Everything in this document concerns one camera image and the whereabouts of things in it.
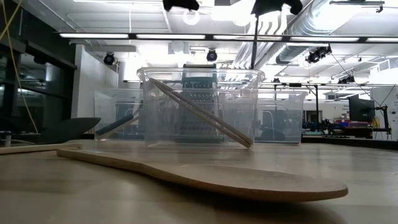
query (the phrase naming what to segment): glass wall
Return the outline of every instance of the glass wall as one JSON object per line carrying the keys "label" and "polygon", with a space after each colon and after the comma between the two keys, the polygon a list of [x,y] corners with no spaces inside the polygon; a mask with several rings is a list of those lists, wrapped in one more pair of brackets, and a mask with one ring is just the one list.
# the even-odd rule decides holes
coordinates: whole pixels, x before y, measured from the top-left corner
{"label": "glass wall", "polygon": [[49,96],[33,91],[18,89],[17,106],[15,115],[24,120],[29,132],[34,132],[34,126],[29,118],[26,107],[29,108],[30,114],[39,131],[56,125],[63,119],[63,100],[54,96]]}
{"label": "glass wall", "polygon": [[7,58],[0,55],[0,79],[6,78]]}
{"label": "glass wall", "polygon": [[0,110],[2,109],[2,98],[4,96],[4,85],[0,84]]}
{"label": "glass wall", "polygon": [[0,115],[18,120],[24,124],[20,131],[28,133],[35,133],[35,128],[27,108],[39,132],[70,119],[74,71],[33,55],[17,56],[21,86],[12,63],[7,63],[11,59],[0,57]]}

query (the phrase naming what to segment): computer monitor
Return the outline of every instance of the computer monitor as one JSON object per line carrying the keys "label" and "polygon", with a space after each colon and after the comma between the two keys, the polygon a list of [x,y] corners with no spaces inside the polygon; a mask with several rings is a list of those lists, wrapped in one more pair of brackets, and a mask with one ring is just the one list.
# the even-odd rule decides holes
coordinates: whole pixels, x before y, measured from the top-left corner
{"label": "computer monitor", "polygon": [[348,98],[349,119],[352,121],[373,122],[376,115],[374,101],[362,100],[358,97]]}

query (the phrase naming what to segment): clear plastic bin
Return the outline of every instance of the clear plastic bin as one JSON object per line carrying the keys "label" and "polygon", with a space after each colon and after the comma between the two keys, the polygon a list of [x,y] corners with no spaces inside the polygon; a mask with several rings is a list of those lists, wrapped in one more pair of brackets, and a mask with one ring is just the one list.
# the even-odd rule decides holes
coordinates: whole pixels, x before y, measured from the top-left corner
{"label": "clear plastic bin", "polygon": [[301,143],[304,91],[260,91],[256,142]]}
{"label": "clear plastic bin", "polygon": [[[144,140],[145,119],[143,115],[143,91],[137,89],[101,90],[94,92],[95,117],[101,118],[95,127],[95,139],[132,139]],[[111,135],[98,134],[106,127],[127,115],[133,114],[137,121],[116,130]]]}
{"label": "clear plastic bin", "polygon": [[256,132],[257,77],[262,72],[232,70],[234,77],[251,77],[256,83],[239,80],[228,89],[223,74],[230,70],[143,68],[144,110],[146,116],[145,141],[149,147],[227,147],[244,148],[188,109],[160,91],[149,78],[162,80],[169,87],[213,113],[254,140]]}

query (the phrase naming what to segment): wooden table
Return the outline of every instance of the wooden table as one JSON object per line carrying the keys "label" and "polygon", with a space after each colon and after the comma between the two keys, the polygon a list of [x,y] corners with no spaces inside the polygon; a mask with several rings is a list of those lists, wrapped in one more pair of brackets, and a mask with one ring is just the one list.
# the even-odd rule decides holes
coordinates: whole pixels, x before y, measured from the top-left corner
{"label": "wooden table", "polygon": [[0,156],[0,223],[355,223],[398,220],[398,154],[327,144],[257,144],[252,151],[144,149],[141,142],[82,141],[148,161],[219,164],[342,180],[344,198],[254,203],[143,175],[57,157]]}

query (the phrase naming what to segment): ceiling duct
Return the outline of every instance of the ceiling duct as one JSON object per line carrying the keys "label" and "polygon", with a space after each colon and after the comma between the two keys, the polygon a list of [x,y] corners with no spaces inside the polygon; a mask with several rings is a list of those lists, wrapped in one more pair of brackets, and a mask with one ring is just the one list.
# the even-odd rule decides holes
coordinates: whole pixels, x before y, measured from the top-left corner
{"label": "ceiling duct", "polygon": [[[285,31],[285,35],[330,35],[348,22],[358,11],[359,6],[331,5],[331,0],[314,0],[305,12]],[[289,46],[285,43],[272,45],[262,60],[256,65],[261,68],[266,63],[287,65],[308,50],[309,46]]]}
{"label": "ceiling duct", "polygon": [[214,6],[232,6],[240,0],[214,0]]}
{"label": "ceiling duct", "polygon": [[[286,15],[280,13],[279,16],[274,14],[272,17],[261,18],[259,21],[259,35],[281,35],[287,27]],[[255,21],[251,21],[248,34],[254,34]],[[257,45],[257,62],[261,59],[260,56],[264,55],[267,50],[272,46],[272,43],[258,43]],[[242,44],[233,66],[235,68],[249,68],[251,64],[251,52],[253,43],[245,42]]]}

